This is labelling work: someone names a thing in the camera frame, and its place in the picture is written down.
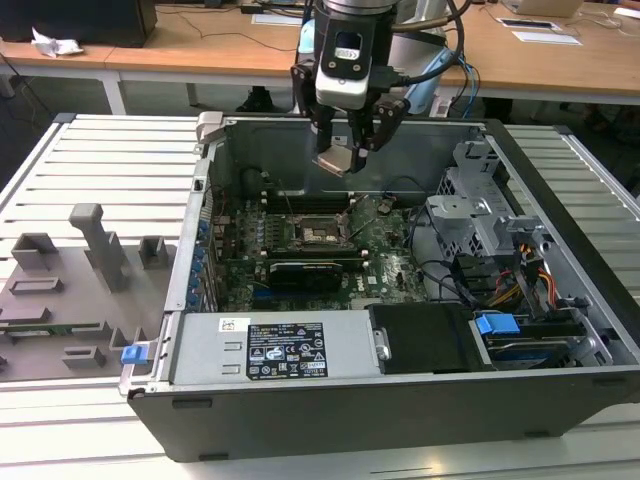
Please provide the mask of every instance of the green circuit board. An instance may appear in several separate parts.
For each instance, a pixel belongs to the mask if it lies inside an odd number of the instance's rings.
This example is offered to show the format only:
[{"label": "green circuit board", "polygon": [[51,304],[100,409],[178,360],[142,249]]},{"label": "green circuit board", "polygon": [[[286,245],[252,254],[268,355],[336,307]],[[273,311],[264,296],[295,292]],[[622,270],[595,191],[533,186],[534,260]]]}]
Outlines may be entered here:
[{"label": "green circuit board", "polygon": [[[218,265],[222,266],[223,272],[219,283],[224,284],[221,310],[349,310],[363,309],[372,303],[423,301],[426,295],[424,285],[404,246],[408,234],[407,211],[390,209],[380,214],[378,207],[382,201],[377,197],[365,197],[347,216],[339,217],[339,227],[335,228],[337,231],[344,226],[345,230],[341,233],[353,236],[347,237],[349,241],[343,241],[342,245],[350,246],[358,252],[358,256],[363,250],[366,251],[366,260],[360,262],[361,267],[344,271],[337,291],[322,294],[297,292],[290,295],[273,294],[270,291],[268,264],[272,260],[261,252],[265,245],[271,250],[286,250],[287,245],[295,243],[296,233],[300,232],[296,232],[291,216],[267,214],[257,202],[238,205],[228,218],[220,218],[226,224],[217,241]],[[307,220],[317,224],[319,218],[331,219],[332,216],[299,217],[303,218],[298,219],[297,223],[304,226]],[[335,232],[321,226],[319,235],[322,240],[332,241]],[[329,262],[331,257],[314,261]]]}]

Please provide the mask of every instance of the white tissue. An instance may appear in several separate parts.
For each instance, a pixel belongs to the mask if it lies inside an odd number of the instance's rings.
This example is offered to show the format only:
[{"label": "white tissue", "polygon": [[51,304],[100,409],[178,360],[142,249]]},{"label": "white tissue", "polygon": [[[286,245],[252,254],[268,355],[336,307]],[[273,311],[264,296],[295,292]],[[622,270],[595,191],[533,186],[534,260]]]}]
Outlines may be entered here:
[{"label": "white tissue", "polygon": [[36,49],[43,55],[56,58],[58,55],[73,55],[84,51],[75,40],[56,40],[38,33],[35,28],[32,28],[31,31],[33,32],[31,44],[35,45]]}]

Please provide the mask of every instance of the laptop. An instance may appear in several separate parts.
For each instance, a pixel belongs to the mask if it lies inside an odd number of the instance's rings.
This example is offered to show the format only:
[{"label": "laptop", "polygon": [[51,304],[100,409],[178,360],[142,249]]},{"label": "laptop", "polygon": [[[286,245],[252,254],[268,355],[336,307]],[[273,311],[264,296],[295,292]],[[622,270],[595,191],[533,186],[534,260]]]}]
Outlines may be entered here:
[{"label": "laptop", "polygon": [[573,17],[584,0],[502,0],[502,3],[518,15]]}]

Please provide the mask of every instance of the aluminum profile table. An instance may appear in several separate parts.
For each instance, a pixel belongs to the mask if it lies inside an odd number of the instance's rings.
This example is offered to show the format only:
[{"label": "aluminum profile table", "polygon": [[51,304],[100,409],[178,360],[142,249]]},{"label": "aluminum profile table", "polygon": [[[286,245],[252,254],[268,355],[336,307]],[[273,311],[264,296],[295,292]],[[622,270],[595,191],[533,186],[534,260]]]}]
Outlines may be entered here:
[{"label": "aluminum profile table", "polygon": [[[56,245],[82,245],[66,226],[78,201],[103,203],[105,226],[123,243],[144,234],[176,242],[197,159],[195,122],[78,115],[52,125],[0,195],[0,279],[13,268],[10,250],[21,232],[49,231]],[[633,199],[572,136],[550,127],[509,130],[638,298]],[[523,194],[516,196],[526,210]],[[640,478],[637,405],[611,407],[562,438],[177,464],[119,396],[116,382],[0,384],[0,478]],[[301,426],[302,438],[312,441],[313,432]]]}]

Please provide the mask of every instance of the blue clip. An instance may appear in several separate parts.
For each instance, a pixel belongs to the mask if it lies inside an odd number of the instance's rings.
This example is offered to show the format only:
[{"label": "blue clip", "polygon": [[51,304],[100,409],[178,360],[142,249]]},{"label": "blue clip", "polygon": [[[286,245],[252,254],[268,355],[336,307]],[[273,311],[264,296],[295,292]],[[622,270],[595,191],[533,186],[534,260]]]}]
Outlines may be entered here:
[{"label": "blue clip", "polygon": [[476,325],[481,335],[520,333],[520,327],[510,313],[485,313],[476,318]]},{"label": "blue clip", "polygon": [[146,365],[149,347],[147,345],[129,345],[122,350],[120,362],[123,365]]}]

